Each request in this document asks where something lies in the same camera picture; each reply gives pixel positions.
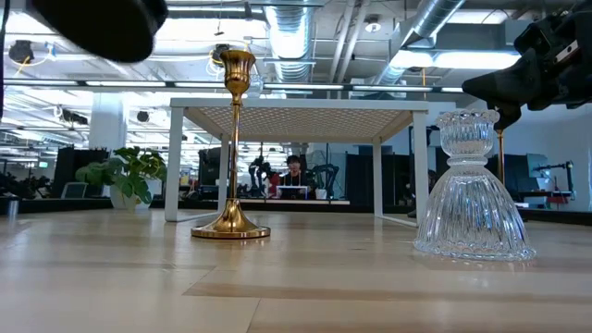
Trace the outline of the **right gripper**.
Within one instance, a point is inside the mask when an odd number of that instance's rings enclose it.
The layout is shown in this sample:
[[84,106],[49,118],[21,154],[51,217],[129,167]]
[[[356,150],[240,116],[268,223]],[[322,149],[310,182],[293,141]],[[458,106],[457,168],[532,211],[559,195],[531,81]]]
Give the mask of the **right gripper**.
[[578,0],[530,23],[514,40],[522,56],[510,67],[466,80],[462,90],[496,106],[495,130],[517,122],[527,104],[572,109],[592,101],[592,0]]

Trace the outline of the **gold metal candlestick holder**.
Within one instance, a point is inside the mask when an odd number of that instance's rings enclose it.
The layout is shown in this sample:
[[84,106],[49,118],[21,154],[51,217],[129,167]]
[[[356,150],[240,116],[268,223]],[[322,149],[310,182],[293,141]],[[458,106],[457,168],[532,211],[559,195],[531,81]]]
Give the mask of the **gold metal candlestick holder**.
[[225,68],[224,83],[232,95],[232,132],[229,161],[229,197],[220,216],[208,225],[191,230],[193,237],[203,239],[244,240],[264,238],[270,235],[270,228],[259,227],[251,222],[241,209],[237,198],[238,144],[240,138],[240,114],[242,95],[250,87],[250,71],[255,57],[247,51],[227,50],[220,54]]
[[505,185],[505,169],[504,169],[504,137],[503,130],[496,129],[498,137],[498,178],[502,184]]

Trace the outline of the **clear ribbed glass candle holder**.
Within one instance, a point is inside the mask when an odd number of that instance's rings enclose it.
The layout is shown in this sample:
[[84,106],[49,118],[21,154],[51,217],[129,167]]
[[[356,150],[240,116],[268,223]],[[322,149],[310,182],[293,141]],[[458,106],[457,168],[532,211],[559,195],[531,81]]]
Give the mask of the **clear ribbed glass candle holder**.
[[259,98],[260,95],[262,94],[262,91],[264,89],[264,85],[265,85],[265,80],[262,76],[257,75],[257,74],[253,74],[250,77],[250,86],[248,88],[248,90],[246,91],[246,95],[248,98]]
[[416,250],[481,261],[528,261],[536,256],[512,197],[486,169],[499,119],[494,110],[474,109],[438,116],[449,168],[420,215]]

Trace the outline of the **black metal candlestick holder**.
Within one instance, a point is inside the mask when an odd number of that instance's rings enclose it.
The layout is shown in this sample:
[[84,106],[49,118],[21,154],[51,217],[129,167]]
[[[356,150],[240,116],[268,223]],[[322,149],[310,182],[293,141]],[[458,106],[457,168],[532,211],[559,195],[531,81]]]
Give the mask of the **black metal candlestick holder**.
[[119,63],[146,59],[168,16],[166,0],[31,0],[31,6],[79,48]]

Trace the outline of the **black desk monitor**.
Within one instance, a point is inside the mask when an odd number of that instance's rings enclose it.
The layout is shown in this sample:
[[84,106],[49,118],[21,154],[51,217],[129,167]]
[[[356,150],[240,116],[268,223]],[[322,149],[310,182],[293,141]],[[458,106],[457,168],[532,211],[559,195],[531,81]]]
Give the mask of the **black desk monitor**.
[[542,178],[536,167],[549,163],[544,154],[506,154],[504,155],[505,187],[510,194],[538,191],[538,178]]

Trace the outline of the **person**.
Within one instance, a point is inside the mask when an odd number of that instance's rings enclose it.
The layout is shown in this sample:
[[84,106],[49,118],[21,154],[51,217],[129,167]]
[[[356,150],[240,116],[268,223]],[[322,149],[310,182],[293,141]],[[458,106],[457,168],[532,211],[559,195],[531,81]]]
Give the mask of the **person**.
[[290,155],[287,158],[288,173],[280,178],[280,185],[307,186],[310,192],[311,187],[305,170],[302,168],[301,160],[297,155]]

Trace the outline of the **white perforated metal rack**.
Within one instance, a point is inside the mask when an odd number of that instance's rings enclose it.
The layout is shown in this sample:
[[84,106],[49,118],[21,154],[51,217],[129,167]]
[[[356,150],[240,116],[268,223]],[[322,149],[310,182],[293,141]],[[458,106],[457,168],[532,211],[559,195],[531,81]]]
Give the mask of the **white perforated metal rack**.
[[[245,142],[325,142],[365,143],[373,147],[374,216],[404,226],[417,222],[384,215],[382,195],[381,144],[407,126],[413,126],[416,209],[425,211],[427,192],[426,117],[429,103],[398,100],[321,100],[247,99],[246,115],[240,121]],[[228,142],[231,132],[207,112],[229,111],[230,101],[220,98],[173,98],[170,101],[170,127],[166,178],[165,219],[181,222],[179,210],[179,172],[183,120],[221,141],[220,180],[228,179]]]

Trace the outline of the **white laptop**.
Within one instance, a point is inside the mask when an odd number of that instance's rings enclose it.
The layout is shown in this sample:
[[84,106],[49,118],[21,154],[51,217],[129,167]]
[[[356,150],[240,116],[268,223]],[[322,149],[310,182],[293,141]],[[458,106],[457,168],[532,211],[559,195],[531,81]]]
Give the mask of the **white laptop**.
[[296,185],[280,185],[277,187],[279,197],[282,200],[307,200],[308,187]]

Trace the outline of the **black computer monitor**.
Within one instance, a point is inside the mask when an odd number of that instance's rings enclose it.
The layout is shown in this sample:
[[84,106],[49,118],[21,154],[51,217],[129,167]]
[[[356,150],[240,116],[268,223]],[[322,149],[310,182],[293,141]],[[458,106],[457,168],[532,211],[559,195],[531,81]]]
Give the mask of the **black computer monitor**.
[[220,161],[225,161],[227,167],[229,167],[229,159],[220,158],[220,147],[200,150],[198,156],[198,181],[200,186],[217,186],[220,178]]

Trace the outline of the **green potted plant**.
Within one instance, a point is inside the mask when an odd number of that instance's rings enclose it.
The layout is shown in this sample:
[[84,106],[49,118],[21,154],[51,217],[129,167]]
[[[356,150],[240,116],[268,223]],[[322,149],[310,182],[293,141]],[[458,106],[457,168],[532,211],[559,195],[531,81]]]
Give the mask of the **green potted plant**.
[[75,178],[97,187],[107,186],[116,209],[136,211],[150,207],[158,181],[167,177],[167,165],[160,153],[139,146],[123,147],[103,162],[80,167]]

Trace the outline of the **grey chair back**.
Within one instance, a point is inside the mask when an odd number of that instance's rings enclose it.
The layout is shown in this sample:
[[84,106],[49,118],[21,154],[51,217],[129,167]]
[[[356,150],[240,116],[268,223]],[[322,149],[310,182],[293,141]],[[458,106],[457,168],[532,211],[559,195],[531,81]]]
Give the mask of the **grey chair back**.
[[83,199],[88,184],[85,182],[67,182],[61,193],[62,199]]

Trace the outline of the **black partition panel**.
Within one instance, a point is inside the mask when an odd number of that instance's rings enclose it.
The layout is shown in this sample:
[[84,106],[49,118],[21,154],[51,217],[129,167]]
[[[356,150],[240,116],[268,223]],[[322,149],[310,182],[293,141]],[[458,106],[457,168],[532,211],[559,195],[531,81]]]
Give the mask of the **black partition panel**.
[[109,156],[106,149],[75,149],[74,147],[60,148],[55,162],[55,174],[52,184],[52,198],[61,196],[68,182],[76,181],[76,171],[92,162],[103,162]]

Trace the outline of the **black ceiling speaker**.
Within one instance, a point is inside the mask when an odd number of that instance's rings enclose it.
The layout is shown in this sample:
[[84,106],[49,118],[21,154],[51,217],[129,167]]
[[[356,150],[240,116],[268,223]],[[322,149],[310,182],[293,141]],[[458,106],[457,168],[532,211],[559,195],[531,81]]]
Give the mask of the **black ceiling speaker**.
[[8,56],[16,63],[29,64],[34,59],[31,41],[16,40],[15,43],[10,46]]

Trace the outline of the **silver ribbed ventilation duct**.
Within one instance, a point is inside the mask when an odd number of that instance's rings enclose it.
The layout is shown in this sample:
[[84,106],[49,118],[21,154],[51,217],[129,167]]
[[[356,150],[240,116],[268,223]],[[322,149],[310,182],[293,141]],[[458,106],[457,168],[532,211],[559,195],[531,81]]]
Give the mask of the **silver ribbed ventilation duct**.
[[422,0],[416,14],[396,24],[389,41],[391,59],[372,81],[377,85],[393,85],[408,68],[413,65],[397,64],[407,46],[420,43],[426,48],[433,48],[438,32],[457,12],[466,0]]
[[308,6],[267,6],[268,37],[277,81],[309,82],[313,65],[307,63],[313,52],[315,9]]

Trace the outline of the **black metal table frame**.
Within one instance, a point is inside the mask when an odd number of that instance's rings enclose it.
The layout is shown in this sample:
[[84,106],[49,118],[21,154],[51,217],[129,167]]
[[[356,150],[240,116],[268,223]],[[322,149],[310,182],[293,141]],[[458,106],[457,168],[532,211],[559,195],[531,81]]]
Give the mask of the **black metal table frame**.
[[[332,201],[321,203],[320,201],[267,201],[248,203],[241,202],[243,210],[247,211],[287,211],[287,212],[316,212],[316,213],[373,213],[371,206],[351,205]],[[81,210],[96,210],[112,208],[109,199],[38,199],[20,200],[18,212],[20,214],[50,213]],[[216,210],[215,202],[179,202],[179,209],[190,210]],[[558,223],[566,225],[579,225],[592,227],[592,212],[554,211],[545,209],[519,208],[522,219]]]

